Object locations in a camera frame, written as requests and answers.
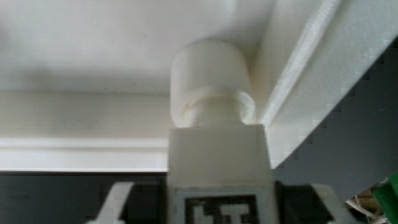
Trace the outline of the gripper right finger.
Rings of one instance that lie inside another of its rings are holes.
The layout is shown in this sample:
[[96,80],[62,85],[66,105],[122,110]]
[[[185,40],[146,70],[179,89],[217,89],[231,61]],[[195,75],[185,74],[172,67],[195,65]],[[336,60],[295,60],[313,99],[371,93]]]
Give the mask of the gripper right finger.
[[313,184],[313,189],[332,216],[332,220],[327,224],[360,224],[350,214],[332,187],[323,184]]

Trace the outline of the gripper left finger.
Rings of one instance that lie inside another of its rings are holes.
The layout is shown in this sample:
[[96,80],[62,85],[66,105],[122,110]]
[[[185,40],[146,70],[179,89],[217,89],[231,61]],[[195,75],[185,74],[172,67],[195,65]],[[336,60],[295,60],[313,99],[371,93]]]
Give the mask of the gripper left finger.
[[98,216],[83,224],[126,224],[124,220],[121,219],[121,213],[133,186],[133,182],[114,183]]

